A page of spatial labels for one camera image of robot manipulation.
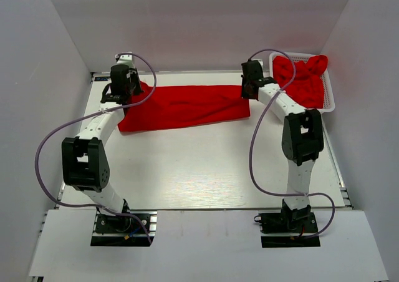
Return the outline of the red t-shirt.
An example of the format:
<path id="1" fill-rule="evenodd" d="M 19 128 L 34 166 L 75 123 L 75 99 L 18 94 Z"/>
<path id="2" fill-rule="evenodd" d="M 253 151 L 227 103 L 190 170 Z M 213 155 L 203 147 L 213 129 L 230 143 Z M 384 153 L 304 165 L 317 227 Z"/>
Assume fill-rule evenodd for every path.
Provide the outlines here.
<path id="1" fill-rule="evenodd" d="M 146 102 L 129 108 L 119 131 L 180 129 L 241 120 L 251 115 L 238 85 L 158 86 Z"/>

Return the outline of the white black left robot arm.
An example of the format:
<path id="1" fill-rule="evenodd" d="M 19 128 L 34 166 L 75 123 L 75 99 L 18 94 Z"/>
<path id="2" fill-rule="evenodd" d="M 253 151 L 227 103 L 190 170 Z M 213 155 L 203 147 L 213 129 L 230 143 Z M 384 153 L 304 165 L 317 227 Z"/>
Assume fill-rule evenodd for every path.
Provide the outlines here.
<path id="1" fill-rule="evenodd" d="M 110 70 L 110 83 L 103 89 L 98 115 L 74 138 L 62 142 L 64 183 L 82 192 L 95 204 L 115 213 L 127 211 L 128 203 L 116 193 L 110 180 L 110 167 L 104 146 L 125 117 L 131 96 L 143 92 L 134 63 L 116 64 Z"/>

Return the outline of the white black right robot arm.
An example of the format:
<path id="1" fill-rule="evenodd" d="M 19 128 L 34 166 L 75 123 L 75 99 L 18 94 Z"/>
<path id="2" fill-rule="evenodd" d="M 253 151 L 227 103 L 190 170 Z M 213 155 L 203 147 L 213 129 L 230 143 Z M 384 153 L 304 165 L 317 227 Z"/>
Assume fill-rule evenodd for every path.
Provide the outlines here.
<path id="1" fill-rule="evenodd" d="M 241 67 L 242 98 L 268 106 L 283 123 L 281 147 L 289 165 L 281 211 L 259 215 L 262 232 L 303 233 L 313 219 L 309 201 L 312 169 L 324 149 L 321 114 L 294 101 L 272 77 L 264 77 L 259 61 L 248 60 Z"/>

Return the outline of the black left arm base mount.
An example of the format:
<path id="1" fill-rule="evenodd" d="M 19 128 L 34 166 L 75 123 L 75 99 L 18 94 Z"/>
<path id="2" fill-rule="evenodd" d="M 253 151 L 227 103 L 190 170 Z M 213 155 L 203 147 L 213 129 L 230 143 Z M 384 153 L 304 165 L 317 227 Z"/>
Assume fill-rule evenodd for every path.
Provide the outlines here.
<path id="1" fill-rule="evenodd" d="M 157 213 L 138 212 L 131 217 L 97 213 L 90 245 L 92 247 L 150 247 L 156 233 Z"/>

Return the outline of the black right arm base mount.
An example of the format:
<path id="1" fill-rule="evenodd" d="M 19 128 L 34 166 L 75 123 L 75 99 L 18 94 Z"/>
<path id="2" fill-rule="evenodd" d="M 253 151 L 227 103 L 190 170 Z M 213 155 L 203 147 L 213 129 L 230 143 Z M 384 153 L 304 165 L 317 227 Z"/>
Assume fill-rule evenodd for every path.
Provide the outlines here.
<path id="1" fill-rule="evenodd" d="M 262 248 L 317 248 L 320 247 L 319 236 L 309 238 L 318 230 L 313 212 L 308 219 L 299 220 L 288 226 L 281 213 L 259 213 L 254 217 L 259 225 Z"/>

